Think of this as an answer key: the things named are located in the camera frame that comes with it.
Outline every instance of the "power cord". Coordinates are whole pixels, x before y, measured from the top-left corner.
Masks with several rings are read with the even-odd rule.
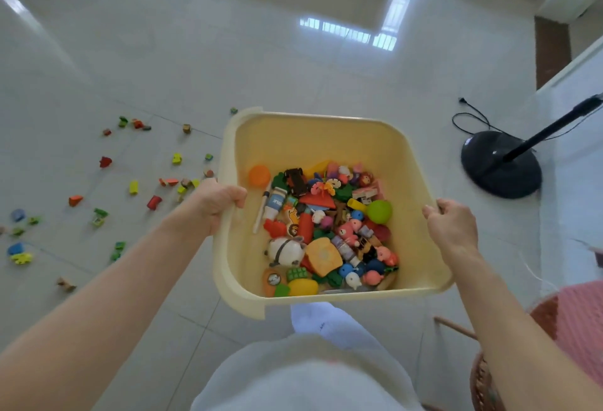
[[[477,120],[478,122],[481,122],[482,124],[486,125],[488,128],[487,130],[496,130],[497,132],[501,132],[501,133],[505,133],[507,135],[509,135],[512,138],[515,138],[517,140],[522,140],[521,138],[518,138],[516,136],[513,136],[512,134],[507,133],[504,130],[501,130],[500,128],[495,127],[494,125],[492,125],[490,123],[490,120],[488,120],[488,118],[486,117],[486,115],[484,115],[484,113],[482,113],[478,108],[476,108],[475,106],[472,106],[471,104],[469,104],[469,102],[467,100],[465,100],[465,98],[459,98],[458,102],[462,103],[462,104],[466,104],[467,106],[469,106],[472,110],[474,110],[475,112],[477,112],[479,116],[475,115],[474,113],[471,112],[457,112],[455,115],[452,116],[452,124],[459,129],[460,131],[462,131],[463,133],[467,133],[471,136],[473,136],[475,133],[470,132],[469,130],[466,130],[462,127],[460,127],[456,122],[455,119],[457,117],[461,117],[461,116],[468,116],[471,117],[475,120]],[[563,133],[560,134],[556,134],[555,136],[551,136],[550,138],[545,139],[545,141],[548,140],[554,140],[556,138],[559,138],[561,136],[563,136],[564,134],[568,134],[569,132],[571,132],[574,128],[576,128],[578,125],[580,125],[582,122],[584,122],[587,118],[589,118],[590,116],[592,116],[592,114],[594,114],[595,112],[597,112],[598,110],[600,110],[603,107],[603,105],[599,106],[597,109],[595,109],[594,111],[592,111],[590,114],[587,114],[586,116],[582,117],[582,120],[580,120],[580,122],[578,122],[576,125],[574,125],[572,128],[570,128],[569,130],[566,130]]]

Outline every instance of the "pink cloth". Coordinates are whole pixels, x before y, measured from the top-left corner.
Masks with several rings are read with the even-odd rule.
[[[559,291],[557,345],[603,387],[603,281]]]

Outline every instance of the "white cloth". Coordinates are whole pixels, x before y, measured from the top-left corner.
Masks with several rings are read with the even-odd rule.
[[[290,337],[226,359],[191,411],[423,409],[403,367],[345,311],[295,305],[291,321]]]

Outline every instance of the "hand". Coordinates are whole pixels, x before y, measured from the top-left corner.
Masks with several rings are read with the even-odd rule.
[[[189,225],[205,235],[213,235],[220,226],[222,211],[233,204],[237,208],[245,206],[247,190],[236,185],[219,184],[215,178],[205,179],[201,185],[185,198],[171,216],[180,223]]]
[[[438,245],[444,260],[454,252],[478,250],[478,225],[467,206],[454,200],[439,198],[441,212],[433,206],[423,207],[429,236]]]

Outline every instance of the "forearm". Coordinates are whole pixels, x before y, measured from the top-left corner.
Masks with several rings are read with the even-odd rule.
[[[205,238],[166,217],[21,335],[0,356],[0,409],[91,408]]]
[[[603,392],[525,313],[477,250],[448,257],[463,304],[509,410],[592,410]]]

